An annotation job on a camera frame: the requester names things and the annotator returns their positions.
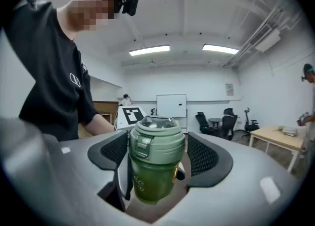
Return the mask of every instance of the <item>table leg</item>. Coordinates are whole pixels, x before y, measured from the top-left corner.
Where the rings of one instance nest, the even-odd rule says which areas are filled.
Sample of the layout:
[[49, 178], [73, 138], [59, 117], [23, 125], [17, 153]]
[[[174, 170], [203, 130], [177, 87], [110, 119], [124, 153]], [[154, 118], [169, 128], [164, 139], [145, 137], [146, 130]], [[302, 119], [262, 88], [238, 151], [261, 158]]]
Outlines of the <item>table leg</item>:
[[299, 155], [298, 151], [292, 151], [292, 152], [293, 152], [293, 157], [291, 159], [289, 167], [287, 168], [288, 172], [291, 172], [291, 170], [293, 169], [293, 166], [295, 165], [295, 161], [297, 159], [297, 156]]
[[270, 145], [270, 143], [267, 143], [267, 148], [266, 148], [266, 151], [265, 151], [265, 153], [267, 153], [267, 151], [268, 151], [268, 148], [269, 148], [269, 145]]
[[253, 135], [251, 135], [251, 139], [250, 139], [250, 145], [249, 145], [249, 147], [252, 147], [252, 143], [254, 142], [254, 136]]
[[297, 164], [299, 163], [301, 154], [302, 154], [302, 151], [301, 151], [301, 150], [297, 152], [296, 161], [295, 161], [295, 163], [294, 163], [292, 169], [295, 169], [295, 167], [296, 167]]

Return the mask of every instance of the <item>office chair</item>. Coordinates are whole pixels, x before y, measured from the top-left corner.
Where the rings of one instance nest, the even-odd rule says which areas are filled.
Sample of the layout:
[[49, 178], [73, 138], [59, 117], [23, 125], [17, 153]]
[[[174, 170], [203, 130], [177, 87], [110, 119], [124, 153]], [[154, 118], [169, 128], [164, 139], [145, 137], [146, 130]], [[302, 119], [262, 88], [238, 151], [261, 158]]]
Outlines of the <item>office chair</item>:
[[223, 111], [223, 115], [225, 115], [225, 116], [232, 116], [232, 115], [234, 115], [233, 109], [232, 109], [232, 108], [227, 108], [227, 109], [225, 109], [225, 110]]
[[251, 120], [252, 123], [250, 124], [250, 121], [248, 120], [249, 111], [250, 111], [250, 109], [248, 107], [247, 107], [247, 110], [244, 110], [244, 112], [246, 114], [246, 123], [244, 126], [244, 130], [247, 134], [243, 135], [242, 138], [247, 137], [247, 136], [250, 137], [251, 131], [259, 129], [257, 120]]
[[213, 127], [209, 127], [209, 124], [203, 112], [198, 112], [195, 117], [199, 122], [200, 131], [202, 134], [213, 135], [215, 133], [216, 129], [214, 129]]
[[233, 128], [235, 126], [236, 120], [237, 120], [237, 115], [224, 116], [222, 118], [222, 127], [220, 127], [220, 130], [219, 130], [219, 137], [231, 141], [234, 136]]

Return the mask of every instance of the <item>person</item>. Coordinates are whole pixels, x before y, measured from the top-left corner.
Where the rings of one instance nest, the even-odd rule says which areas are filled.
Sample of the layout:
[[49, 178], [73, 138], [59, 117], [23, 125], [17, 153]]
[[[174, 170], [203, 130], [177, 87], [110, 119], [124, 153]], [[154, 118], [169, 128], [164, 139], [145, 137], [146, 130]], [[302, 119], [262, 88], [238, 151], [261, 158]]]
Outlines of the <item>person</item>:
[[305, 64], [303, 68], [304, 79], [313, 84], [313, 109], [310, 116], [298, 121], [299, 126], [305, 126], [309, 123], [308, 144], [307, 144], [307, 165], [311, 166], [315, 154], [315, 71], [311, 64]]
[[130, 105], [132, 105], [132, 100], [127, 94], [124, 94], [124, 99], [122, 100], [122, 105], [123, 106], [130, 106]]
[[71, 0], [55, 9], [51, 2], [12, 12], [5, 33], [36, 83], [19, 117], [58, 141], [78, 138], [78, 124], [92, 135], [114, 127], [93, 106], [90, 76], [74, 38], [114, 18], [116, 0]]

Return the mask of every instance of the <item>fluorescent light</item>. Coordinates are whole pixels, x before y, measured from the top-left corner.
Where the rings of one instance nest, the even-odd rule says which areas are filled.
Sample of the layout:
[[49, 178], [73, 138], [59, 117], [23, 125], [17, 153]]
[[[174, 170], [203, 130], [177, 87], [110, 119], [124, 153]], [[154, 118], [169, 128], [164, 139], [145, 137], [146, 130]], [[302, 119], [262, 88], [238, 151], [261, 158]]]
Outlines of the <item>fluorescent light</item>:
[[156, 52], [165, 52], [165, 51], [169, 51], [169, 45], [143, 48], [139, 50], [130, 51], [129, 53], [131, 56], [136, 56], [136, 55], [143, 55], [143, 54], [156, 53]]
[[223, 52], [223, 53], [228, 53], [228, 54], [233, 54], [233, 55], [235, 55], [239, 51], [233, 48], [212, 46], [212, 45], [206, 45], [206, 44], [203, 46], [202, 50], [217, 51], [217, 52]]

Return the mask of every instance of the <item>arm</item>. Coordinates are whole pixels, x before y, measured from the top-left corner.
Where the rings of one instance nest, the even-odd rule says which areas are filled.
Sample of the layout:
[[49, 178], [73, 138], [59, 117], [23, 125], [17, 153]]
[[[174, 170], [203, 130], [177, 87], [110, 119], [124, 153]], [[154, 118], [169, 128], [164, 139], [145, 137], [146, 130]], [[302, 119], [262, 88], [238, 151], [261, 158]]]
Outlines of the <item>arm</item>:
[[85, 66], [83, 68], [83, 91], [77, 102], [78, 119], [83, 128], [91, 135], [100, 135], [108, 132], [113, 132], [114, 127], [107, 122], [95, 110], [91, 95], [90, 76]]
[[302, 125], [305, 125], [306, 123], [309, 122], [315, 122], [315, 113], [313, 113], [312, 115], [306, 117], [303, 121], [302, 121]]
[[95, 114], [88, 124], [81, 123], [81, 125], [93, 136], [114, 131], [114, 126], [99, 114]]

